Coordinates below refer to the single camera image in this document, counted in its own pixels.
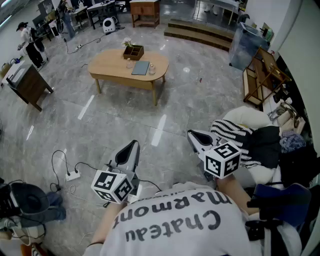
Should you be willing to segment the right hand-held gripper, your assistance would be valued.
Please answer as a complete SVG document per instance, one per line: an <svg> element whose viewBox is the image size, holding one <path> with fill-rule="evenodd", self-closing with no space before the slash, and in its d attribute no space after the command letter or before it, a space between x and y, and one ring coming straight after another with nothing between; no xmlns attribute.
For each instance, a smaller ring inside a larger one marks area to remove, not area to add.
<svg viewBox="0 0 320 256"><path fill-rule="evenodd" d="M198 129L188 130L187 140L194 153L204 152L201 160L206 173L224 179L239 168L242 150L233 142L228 141L205 151L208 145L216 145L219 138L212 132Z"/></svg>

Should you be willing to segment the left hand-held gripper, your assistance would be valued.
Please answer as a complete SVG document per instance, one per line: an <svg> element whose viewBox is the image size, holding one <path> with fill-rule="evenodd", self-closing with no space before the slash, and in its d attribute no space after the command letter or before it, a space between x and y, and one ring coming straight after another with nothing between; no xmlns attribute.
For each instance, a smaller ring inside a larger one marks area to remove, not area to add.
<svg viewBox="0 0 320 256"><path fill-rule="evenodd" d="M131 140L118 147L111 155L106 170L97 170L91 189L104 201L120 204L128 196L136 196L140 180L136 175L140 144Z"/></svg>

